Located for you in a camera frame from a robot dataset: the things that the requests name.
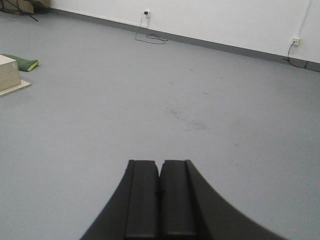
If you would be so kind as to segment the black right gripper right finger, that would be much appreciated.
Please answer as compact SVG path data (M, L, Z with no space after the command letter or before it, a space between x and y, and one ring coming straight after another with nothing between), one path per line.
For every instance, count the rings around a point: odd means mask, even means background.
M226 201L191 160L166 160L160 173L162 240L281 240Z

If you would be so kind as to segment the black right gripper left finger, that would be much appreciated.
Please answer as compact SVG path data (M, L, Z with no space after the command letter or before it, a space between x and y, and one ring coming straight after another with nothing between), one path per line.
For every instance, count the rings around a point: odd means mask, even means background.
M155 240L158 237L159 172L154 161L130 160L83 240Z

